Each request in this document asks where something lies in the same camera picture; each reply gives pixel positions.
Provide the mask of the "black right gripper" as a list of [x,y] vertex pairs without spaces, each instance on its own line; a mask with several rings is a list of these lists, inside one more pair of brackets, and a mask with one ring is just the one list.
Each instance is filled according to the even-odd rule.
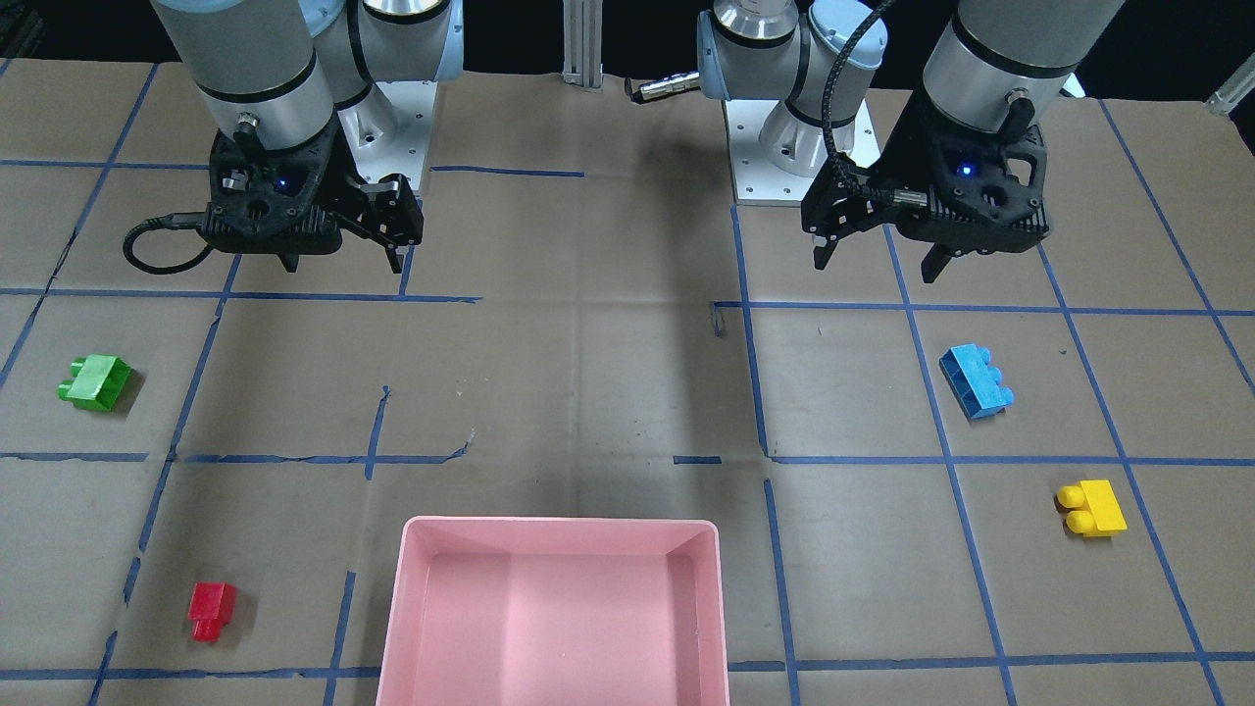
[[289,275],[301,255],[333,255],[344,232],[384,250],[399,276],[405,246],[420,245],[425,216],[405,176],[368,183],[340,129],[323,129],[290,149],[265,150],[251,132],[217,133],[210,201],[200,223],[223,253],[277,255]]

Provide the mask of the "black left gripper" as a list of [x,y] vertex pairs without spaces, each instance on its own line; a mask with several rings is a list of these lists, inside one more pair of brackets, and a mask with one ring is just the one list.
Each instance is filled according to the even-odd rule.
[[1047,148],[1025,93],[995,100],[991,132],[961,125],[927,94],[907,99],[873,166],[825,166],[801,204],[813,236],[813,268],[827,270],[837,241],[878,224],[932,245],[920,265],[934,283],[968,253],[1024,253],[1052,224],[1044,198]]

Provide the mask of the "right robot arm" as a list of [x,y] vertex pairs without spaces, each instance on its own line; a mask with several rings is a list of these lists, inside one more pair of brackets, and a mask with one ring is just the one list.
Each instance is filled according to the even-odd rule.
[[379,245],[394,273],[425,216],[403,117],[387,85],[435,84],[466,66],[461,1],[156,1],[159,23],[217,125],[208,201],[143,221],[132,267],[192,270],[208,255],[270,255],[289,273],[336,253],[345,233]]

